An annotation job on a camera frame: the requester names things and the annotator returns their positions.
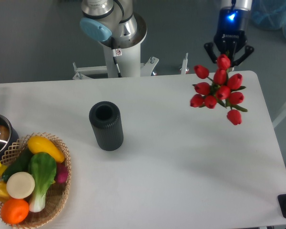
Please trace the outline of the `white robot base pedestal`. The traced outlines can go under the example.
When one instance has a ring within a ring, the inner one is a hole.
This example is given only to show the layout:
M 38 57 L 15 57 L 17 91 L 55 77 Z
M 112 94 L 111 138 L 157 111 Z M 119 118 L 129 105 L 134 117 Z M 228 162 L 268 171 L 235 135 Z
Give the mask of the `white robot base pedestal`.
M 100 44 L 103 47 L 109 78 L 141 76 L 141 44 L 147 26 L 138 13 L 120 23 L 112 36 Z

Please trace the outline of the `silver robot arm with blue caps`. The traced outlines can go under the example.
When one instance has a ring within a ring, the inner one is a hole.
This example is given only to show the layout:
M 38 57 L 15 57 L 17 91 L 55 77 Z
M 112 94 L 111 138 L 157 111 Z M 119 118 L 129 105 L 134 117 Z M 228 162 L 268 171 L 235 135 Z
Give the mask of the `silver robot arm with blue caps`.
M 204 48 L 213 63 L 218 63 L 213 47 L 238 66 L 254 51 L 247 45 L 246 28 L 252 1 L 222 0 L 217 31 Z M 131 0 L 84 0 L 81 3 L 82 31 L 110 49 L 129 48 L 139 44 L 147 34 L 145 21 L 133 11 Z

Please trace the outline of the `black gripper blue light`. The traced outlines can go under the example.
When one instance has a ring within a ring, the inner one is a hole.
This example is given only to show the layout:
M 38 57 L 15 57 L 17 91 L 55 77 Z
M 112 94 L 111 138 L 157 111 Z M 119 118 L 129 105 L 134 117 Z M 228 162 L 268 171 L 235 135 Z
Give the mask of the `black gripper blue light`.
M 240 51 L 247 42 L 246 29 L 248 25 L 248 11 L 244 9 L 222 8 L 219 12 L 217 31 L 214 43 L 221 54 L 234 54 Z M 207 42 L 204 49 L 212 63 L 217 63 L 218 55 L 214 52 L 214 43 Z M 254 52 L 254 47 L 245 46 L 245 53 L 233 60 L 231 67 L 239 66 Z

